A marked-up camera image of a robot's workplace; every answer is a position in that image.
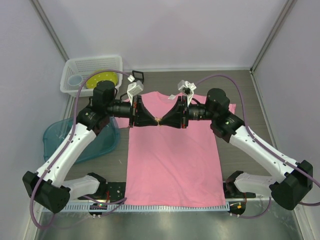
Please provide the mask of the pink t-shirt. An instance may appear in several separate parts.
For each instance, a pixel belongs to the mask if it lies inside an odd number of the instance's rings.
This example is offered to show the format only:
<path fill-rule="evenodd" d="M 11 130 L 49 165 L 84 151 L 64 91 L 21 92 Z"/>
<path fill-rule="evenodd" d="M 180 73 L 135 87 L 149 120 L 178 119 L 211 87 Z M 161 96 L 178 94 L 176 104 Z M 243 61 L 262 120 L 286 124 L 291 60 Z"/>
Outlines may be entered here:
<path fill-rule="evenodd" d="M 210 120 L 191 120 L 185 129 L 163 125 L 130 128 L 126 204 L 224 205 L 221 163 L 210 125 Z"/>

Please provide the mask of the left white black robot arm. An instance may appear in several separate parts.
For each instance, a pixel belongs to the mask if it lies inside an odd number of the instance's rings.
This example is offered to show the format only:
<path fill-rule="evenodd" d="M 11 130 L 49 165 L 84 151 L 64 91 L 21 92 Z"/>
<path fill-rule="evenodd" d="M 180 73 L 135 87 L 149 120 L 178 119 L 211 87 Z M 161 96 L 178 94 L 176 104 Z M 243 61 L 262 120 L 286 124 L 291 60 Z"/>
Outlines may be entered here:
<path fill-rule="evenodd" d="M 144 107 L 139 95 L 144 89 L 139 80 L 128 85 L 127 102 L 116 99 L 117 91 L 111 81 L 101 81 L 93 89 L 90 103 L 73 119 L 68 137 L 36 172 L 27 171 L 22 181 L 30 197 L 29 211 L 38 203 L 59 213 L 70 200 L 93 196 L 100 200 L 107 192 L 107 181 L 95 174 L 66 181 L 66 175 L 84 149 L 109 124 L 111 117 L 127 118 L 130 127 L 157 126 L 155 118 Z"/>

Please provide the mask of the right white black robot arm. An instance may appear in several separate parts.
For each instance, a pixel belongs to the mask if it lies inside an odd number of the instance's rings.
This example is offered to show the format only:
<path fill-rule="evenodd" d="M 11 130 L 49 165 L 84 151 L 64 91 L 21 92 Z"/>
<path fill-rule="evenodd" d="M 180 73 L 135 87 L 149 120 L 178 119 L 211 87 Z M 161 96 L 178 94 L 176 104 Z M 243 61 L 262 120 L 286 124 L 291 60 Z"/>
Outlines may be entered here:
<path fill-rule="evenodd" d="M 185 129 L 189 121 L 210 120 L 216 137 L 242 150 L 269 172 L 260 176 L 236 171 L 226 180 L 226 193 L 233 198 L 242 193 L 271 197 L 284 209 L 293 210 L 313 187 L 313 166 L 273 148 L 233 114 L 229 104 L 226 93 L 219 88 L 208 91 L 204 104 L 191 104 L 187 96 L 180 96 L 159 124 Z"/>

